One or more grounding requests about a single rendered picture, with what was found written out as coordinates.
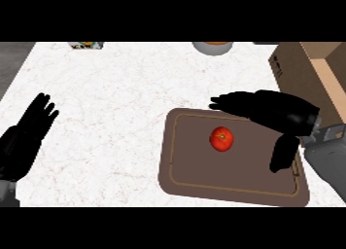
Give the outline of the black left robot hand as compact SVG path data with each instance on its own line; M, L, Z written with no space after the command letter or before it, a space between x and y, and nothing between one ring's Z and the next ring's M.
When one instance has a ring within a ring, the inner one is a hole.
M27 176L58 116L51 95L40 93L18 124L9 127L0 137L0 180L18 182Z

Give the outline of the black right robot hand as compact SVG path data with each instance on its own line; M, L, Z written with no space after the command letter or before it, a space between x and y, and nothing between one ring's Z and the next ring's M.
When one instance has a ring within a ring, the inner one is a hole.
M300 138L311 136L320 119L321 108L303 98L272 90L237 91L212 98L210 108L247 118L278 131L272 150L271 171L292 166Z

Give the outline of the brown cardboard box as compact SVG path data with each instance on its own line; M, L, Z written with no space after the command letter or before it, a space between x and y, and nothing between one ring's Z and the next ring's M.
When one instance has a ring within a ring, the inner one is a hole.
M280 90L321 108L321 126L346 124L346 42L283 42L269 63Z

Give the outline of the red tomato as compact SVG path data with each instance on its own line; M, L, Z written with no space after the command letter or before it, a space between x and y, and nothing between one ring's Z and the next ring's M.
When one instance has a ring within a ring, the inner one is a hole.
M219 126L213 130L210 135L210 143L219 152L227 152L231 149L234 145L234 133L225 126Z

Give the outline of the brown tray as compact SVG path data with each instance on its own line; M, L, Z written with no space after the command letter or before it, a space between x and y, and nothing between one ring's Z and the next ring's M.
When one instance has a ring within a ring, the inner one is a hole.
M219 152L213 130L225 126L234 145ZM281 133L219 111L176 108L167 114L160 185L166 193L274 206L305 206L311 200L303 163L271 171Z

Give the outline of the small printed box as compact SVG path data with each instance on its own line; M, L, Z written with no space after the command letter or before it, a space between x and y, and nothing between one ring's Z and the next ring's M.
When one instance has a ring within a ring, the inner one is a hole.
M105 42L68 42L76 50L102 50Z

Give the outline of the grey bowl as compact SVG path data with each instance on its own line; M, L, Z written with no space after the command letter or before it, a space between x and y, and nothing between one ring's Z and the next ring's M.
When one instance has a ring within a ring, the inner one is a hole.
M232 48L232 42L224 44L212 44L206 42L194 42L194 48L197 51L206 55L218 56L229 52Z

